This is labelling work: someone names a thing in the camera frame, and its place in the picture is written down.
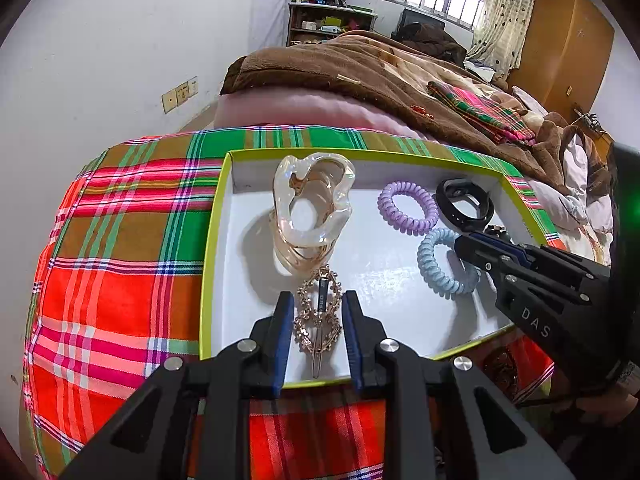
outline shallow tray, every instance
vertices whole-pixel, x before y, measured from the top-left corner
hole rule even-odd
[[[277,260],[269,226],[273,208],[272,183],[285,155],[303,158],[323,150],[272,148],[229,152],[216,190],[207,239],[200,316],[200,357],[215,355],[247,337],[258,318],[268,316],[281,290],[293,293],[301,280]],[[343,290],[354,289],[366,316],[378,318],[389,337],[411,346],[423,356],[443,358],[464,351],[510,327],[495,307],[495,289],[485,272],[473,294],[449,298],[433,291],[416,263],[422,237],[393,229],[380,215],[377,198],[391,181],[408,180],[435,191],[444,178],[464,176],[489,193],[495,205],[490,224],[504,225],[516,243],[545,243],[545,234],[513,184],[500,172],[471,164],[401,153],[364,150],[324,150],[349,158],[356,173],[350,192],[353,213],[329,260]],[[422,210],[405,196],[394,198],[410,216]],[[457,202],[474,216],[471,202]],[[315,208],[298,200],[293,220],[299,228],[315,221]],[[440,218],[436,227],[453,228]],[[445,272],[464,277],[460,261],[449,248],[436,246]],[[344,338],[325,353],[321,375],[312,379],[311,358],[292,341],[285,384],[288,387],[327,384],[349,375]]]

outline polka dot curtain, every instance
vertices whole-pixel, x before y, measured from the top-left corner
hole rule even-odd
[[[506,79],[520,66],[522,46],[531,20],[534,0],[486,0],[474,42],[467,57],[492,67]]]

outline electrical outlet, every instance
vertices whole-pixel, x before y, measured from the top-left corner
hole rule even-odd
[[[198,77],[189,79],[187,83],[189,84],[189,97],[193,97],[198,93]]]
[[[180,86],[177,86],[175,93],[178,96],[178,106],[180,106],[189,98],[189,83],[182,83]]]
[[[162,94],[162,108],[164,113],[167,114],[178,105],[178,96],[175,93],[175,88],[169,90],[166,94]]]

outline black wristband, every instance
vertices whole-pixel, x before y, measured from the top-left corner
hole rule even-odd
[[[453,205],[452,198],[470,195],[478,200],[480,218],[471,218],[462,214]],[[462,232],[482,231],[494,216],[494,203],[480,186],[464,178],[443,180],[436,190],[436,203],[440,212]]]

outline wardrobe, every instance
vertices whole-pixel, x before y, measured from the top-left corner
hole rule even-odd
[[[574,108],[591,110],[613,33],[589,0],[535,0],[520,67],[511,71],[507,83],[571,123],[577,119]]]

